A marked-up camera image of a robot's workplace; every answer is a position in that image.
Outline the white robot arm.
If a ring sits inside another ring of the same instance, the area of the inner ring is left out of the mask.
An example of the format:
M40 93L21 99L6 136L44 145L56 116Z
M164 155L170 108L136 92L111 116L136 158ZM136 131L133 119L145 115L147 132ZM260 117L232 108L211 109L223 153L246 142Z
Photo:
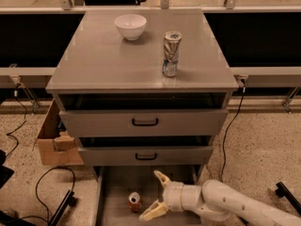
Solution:
M254 226L301 226L301 218L251 199L220 181L185 185L171 181L159 170L153 173L163 187L163 200L146 209L139 217L141 221L159 218L168 211L191 211L212 221L224 221L232 213Z

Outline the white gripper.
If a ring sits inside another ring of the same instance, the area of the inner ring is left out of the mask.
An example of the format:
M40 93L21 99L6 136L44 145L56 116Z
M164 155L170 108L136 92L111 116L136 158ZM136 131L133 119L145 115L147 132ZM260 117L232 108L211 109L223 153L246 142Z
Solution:
M180 182L170 182L170 179L160 170L154 175L164 188L163 202L156 200L140 216L140 221L150 221L172 212L192 211L194 213L204 204L201 196L201 186L185 185Z

